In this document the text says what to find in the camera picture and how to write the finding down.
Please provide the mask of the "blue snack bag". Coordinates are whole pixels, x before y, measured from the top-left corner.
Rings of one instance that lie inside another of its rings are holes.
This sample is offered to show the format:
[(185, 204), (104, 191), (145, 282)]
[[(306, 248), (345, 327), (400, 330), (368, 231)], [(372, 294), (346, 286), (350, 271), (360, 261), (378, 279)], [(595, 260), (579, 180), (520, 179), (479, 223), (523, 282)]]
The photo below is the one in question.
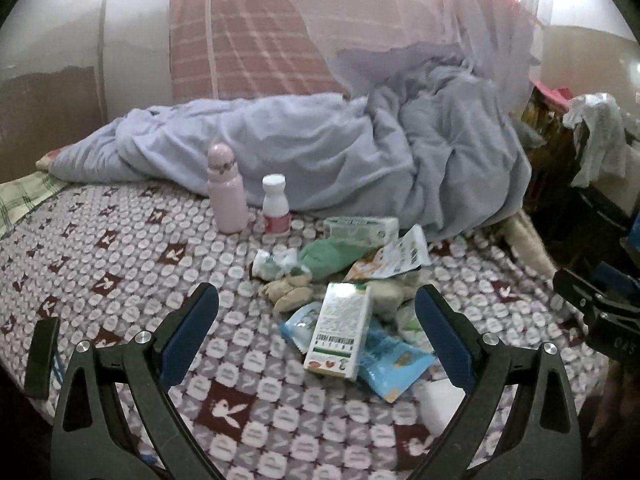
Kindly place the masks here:
[[(284, 339), (305, 354), (320, 311), (318, 301), (295, 311), (280, 324)], [(374, 316), (360, 354), (358, 378), (387, 403), (394, 403), (434, 363), (431, 352), (394, 337)]]

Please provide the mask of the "tall white green carton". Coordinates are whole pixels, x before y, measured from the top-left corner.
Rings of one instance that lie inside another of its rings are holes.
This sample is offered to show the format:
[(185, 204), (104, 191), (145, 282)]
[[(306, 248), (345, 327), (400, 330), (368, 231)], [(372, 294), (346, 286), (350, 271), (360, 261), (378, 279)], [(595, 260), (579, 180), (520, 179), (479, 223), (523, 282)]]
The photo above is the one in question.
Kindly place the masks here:
[(372, 301), (366, 285), (330, 283), (306, 352), (304, 370), (353, 382), (358, 375), (371, 312)]

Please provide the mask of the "white green medicine box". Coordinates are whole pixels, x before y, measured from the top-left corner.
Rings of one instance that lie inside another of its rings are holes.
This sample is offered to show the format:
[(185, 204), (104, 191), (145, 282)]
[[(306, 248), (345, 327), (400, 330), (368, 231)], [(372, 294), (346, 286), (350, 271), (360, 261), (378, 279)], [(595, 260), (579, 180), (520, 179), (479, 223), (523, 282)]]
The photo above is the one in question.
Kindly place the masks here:
[(323, 221), (323, 233), (337, 243), (379, 248), (398, 240), (399, 224), (394, 217), (332, 217)]

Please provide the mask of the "green plaid pillow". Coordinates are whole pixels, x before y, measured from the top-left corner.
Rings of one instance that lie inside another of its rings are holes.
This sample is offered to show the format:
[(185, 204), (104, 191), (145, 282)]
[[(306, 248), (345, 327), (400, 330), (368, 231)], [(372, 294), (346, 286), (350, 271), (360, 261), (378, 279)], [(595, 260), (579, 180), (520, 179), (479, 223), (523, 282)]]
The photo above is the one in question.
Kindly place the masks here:
[(0, 235), (5, 236), (14, 226), (45, 200), (55, 196), (67, 182), (44, 171), (0, 185)]

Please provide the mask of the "white foam block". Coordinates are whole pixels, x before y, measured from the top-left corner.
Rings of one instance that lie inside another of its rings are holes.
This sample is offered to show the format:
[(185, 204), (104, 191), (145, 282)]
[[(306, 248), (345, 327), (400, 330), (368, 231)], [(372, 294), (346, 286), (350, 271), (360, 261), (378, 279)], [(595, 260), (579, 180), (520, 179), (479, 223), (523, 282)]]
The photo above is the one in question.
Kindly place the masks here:
[(465, 397), (465, 392), (448, 379), (428, 382), (419, 393), (420, 415), (426, 429), (439, 437)]

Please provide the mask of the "crumpled white green wrapper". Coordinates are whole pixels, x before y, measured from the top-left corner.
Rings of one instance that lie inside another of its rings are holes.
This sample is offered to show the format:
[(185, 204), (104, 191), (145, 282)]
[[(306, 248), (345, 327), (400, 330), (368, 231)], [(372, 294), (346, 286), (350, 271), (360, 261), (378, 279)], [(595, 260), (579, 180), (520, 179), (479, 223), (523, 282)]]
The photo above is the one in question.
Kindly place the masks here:
[(252, 275), (265, 282), (280, 280), (298, 266), (298, 250), (295, 248), (283, 252), (258, 250), (252, 263)]

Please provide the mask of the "pink thermos bottle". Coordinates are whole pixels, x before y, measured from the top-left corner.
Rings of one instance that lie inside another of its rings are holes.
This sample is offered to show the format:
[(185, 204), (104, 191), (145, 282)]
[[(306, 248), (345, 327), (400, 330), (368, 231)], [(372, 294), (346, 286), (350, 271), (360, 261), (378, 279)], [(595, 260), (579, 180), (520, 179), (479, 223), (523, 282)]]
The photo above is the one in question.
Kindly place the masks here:
[(234, 151), (227, 144), (213, 144), (207, 161), (208, 194), (217, 229), (222, 234), (239, 233), (247, 226), (248, 207)]

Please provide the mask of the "beige fuzzy blanket edge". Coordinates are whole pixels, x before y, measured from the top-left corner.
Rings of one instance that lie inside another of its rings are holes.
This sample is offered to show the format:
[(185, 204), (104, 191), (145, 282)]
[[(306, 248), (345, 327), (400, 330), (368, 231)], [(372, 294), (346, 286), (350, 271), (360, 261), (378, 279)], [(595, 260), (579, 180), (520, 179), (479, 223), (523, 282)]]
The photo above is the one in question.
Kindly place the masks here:
[(547, 252), (533, 221), (523, 209), (502, 220), (497, 228), (498, 237), (506, 242), (510, 253), (524, 268), (534, 271), (544, 280), (551, 280), (558, 270)]

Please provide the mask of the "white cloth on furniture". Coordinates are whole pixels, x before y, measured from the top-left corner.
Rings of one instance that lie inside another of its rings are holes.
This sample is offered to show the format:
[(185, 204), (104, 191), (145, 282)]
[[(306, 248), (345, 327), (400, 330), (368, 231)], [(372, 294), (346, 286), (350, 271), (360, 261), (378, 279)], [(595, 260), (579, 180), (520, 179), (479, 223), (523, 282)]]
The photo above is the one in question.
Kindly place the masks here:
[(574, 131), (579, 165), (575, 188), (603, 177), (626, 177), (626, 116), (612, 94), (599, 92), (575, 96), (568, 102), (563, 126)]

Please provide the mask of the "green plastic bag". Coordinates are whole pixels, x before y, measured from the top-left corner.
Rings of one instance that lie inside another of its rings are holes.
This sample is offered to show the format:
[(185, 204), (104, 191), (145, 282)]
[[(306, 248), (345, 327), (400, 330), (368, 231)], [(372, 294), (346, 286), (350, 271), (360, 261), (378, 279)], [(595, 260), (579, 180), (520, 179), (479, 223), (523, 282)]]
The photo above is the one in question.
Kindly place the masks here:
[(314, 281), (320, 282), (333, 274), (349, 268), (354, 262), (366, 256), (369, 247), (337, 242), (333, 238), (314, 240), (299, 253), (299, 262), (306, 266)]

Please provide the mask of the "lavender crumpled blanket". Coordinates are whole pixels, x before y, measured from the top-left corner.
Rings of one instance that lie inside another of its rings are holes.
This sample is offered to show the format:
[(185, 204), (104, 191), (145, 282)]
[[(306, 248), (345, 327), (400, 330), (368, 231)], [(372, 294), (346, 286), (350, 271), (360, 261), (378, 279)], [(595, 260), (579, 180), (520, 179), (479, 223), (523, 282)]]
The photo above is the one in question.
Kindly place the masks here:
[(283, 174), (293, 210), (394, 217), (429, 240), (489, 226), (522, 206), (532, 168), (496, 85), (455, 47), (354, 51), (385, 74), (364, 96), (324, 92), (200, 99), (130, 110), (62, 148), (49, 172), (75, 183), (175, 182), (207, 191), (207, 153), (234, 153), (247, 200)]

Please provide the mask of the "white pill bottle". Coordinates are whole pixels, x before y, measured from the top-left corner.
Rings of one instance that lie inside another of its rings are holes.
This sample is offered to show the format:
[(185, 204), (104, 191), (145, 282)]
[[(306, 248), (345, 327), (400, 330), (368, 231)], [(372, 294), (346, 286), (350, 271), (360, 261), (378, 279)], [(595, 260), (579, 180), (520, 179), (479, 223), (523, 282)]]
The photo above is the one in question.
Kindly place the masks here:
[(285, 196), (286, 179), (283, 174), (267, 174), (262, 178), (265, 192), (262, 201), (262, 216), (269, 234), (285, 235), (291, 229), (291, 213)]

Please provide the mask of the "beige tissue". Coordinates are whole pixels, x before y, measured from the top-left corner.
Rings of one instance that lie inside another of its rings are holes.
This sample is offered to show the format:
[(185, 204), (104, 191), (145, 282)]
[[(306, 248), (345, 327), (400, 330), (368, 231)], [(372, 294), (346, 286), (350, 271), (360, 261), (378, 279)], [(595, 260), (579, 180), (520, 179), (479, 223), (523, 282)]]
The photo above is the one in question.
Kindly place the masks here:
[(260, 294), (272, 304), (274, 312), (292, 312), (314, 299), (310, 284), (308, 274), (287, 275), (262, 286)]

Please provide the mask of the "pink mosquito net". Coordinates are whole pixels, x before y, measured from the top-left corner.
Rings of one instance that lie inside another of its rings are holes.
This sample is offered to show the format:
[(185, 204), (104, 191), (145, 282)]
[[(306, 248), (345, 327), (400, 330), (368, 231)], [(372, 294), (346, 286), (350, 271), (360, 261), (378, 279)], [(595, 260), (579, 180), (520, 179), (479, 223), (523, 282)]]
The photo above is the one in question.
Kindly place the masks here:
[(550, 14), (544, 0), (169, 0), (172, 93), (356, 96), (403, 65), (456, 51), (518, 110)]

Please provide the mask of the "white orange wrapper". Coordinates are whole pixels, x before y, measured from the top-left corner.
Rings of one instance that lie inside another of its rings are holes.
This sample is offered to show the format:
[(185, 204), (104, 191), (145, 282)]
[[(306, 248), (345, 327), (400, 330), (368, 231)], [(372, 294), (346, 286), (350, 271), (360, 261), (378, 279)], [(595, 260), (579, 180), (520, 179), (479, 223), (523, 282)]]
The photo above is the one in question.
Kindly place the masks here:
[(423, 229), (415, 224), (404, 236), (381, 247), (372, 258), (356, 261), (347, 272), (345, 280), (386, 280), (430, 264), (431, 257)]

